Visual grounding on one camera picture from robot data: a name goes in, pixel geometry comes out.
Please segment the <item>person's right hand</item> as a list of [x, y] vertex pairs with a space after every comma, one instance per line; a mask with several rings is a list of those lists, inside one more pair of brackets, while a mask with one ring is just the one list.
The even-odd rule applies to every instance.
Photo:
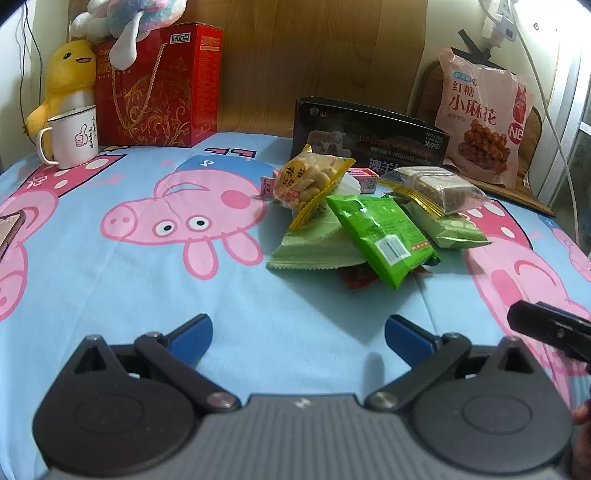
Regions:
[[572, 412], [572, 417], [576, 426], [582, 426], [589, 422], [591, 419], [591, 400], [587, 399], [577, 406]]

